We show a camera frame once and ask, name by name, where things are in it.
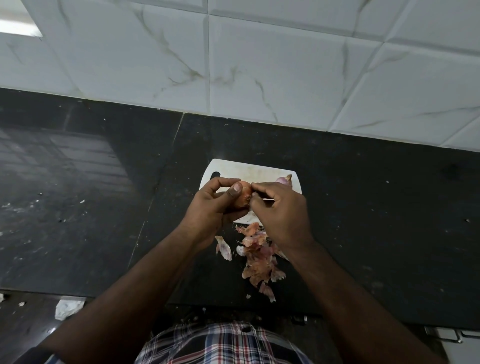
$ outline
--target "shirt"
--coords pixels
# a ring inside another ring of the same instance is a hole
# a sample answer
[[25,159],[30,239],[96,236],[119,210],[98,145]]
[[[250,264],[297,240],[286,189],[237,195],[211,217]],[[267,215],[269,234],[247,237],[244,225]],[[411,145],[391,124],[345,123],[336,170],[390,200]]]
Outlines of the shirt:
[[[40,355],[35,355],[35,349],[39,348],[30,349],[15,364],[63,363],[54,354],[46,357],[44,352],[41,359]],[[238,321],[173,326],[148,341],[135,360],[135,364],[197,363],[312,364],[299,348],[285,338]]]

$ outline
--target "hand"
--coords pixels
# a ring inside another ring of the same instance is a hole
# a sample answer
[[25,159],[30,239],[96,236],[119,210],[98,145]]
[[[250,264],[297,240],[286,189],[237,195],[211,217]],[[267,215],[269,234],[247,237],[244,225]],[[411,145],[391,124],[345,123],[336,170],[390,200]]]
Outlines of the hand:
[[[239,178],[215,177],[195,194],[179,229],[192,239],[196,249],[205,249],[210,245],[223,224],[234,222],[248,213],[248,209],[228,212],[228,207],[242,191],[238,181]],[[230,188],[217,193],[220,187]]]
[[250,207],[280,249],[288,250],[299,243],[313,241],[307,200],[303,195],[277,182],[252,183],[252,189],[263,192],[274,200],[272,207],[267,207],[258,193],[254,192]]

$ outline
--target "cutting board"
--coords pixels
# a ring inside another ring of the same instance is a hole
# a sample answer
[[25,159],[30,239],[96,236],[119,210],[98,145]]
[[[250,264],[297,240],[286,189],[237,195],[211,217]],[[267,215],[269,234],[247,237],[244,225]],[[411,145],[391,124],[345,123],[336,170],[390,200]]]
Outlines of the cutting board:
[[[231,160],[213,159],[206,168],[200,187],[202,188],[211,178],[215,172],[220,173],[221,177],[225,178],[240,178],[242,181],[249,183],[252,182],[274,182],[278,177],[286,177],[288,174],[292,175],[292,188],[294,191],[301,194],[301,186],[299,178],[294,170],[283,170],[280,168],[258,166],[256,164],[240,163]],[[226,191],[227,187],[220,187],[218,190]],[[249,211],[247,215],[235,221],[238,224],[251,224],[258,222],[262,225],[261,221],[254,214],[253,211]]]

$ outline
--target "onion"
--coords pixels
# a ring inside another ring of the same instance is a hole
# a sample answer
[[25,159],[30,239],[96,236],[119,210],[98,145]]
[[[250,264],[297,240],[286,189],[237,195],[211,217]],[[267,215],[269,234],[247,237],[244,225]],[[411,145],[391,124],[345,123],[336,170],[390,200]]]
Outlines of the onion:
[[233,203],[234,208],[245,208],[250,204],[252,198],[252,186],[245,181],[240,181],[243,186],[240,196]]
[[279,177],[275,180],[275,182],[286,184],[287,186],[292,187],[292,175],[289,174],[287,177]]

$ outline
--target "person's right hand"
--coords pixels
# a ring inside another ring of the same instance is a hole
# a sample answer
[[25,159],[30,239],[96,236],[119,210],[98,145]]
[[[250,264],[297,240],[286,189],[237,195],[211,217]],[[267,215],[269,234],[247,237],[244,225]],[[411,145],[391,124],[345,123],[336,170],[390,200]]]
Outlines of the person's right hand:
[[272,207],[267,207],[258,193],[254,192],[250,207],[280,249],[288,250],[313,241],[307,200],[303,195],[277,182],[252,183],[252,189],[263,192],[274,200]]

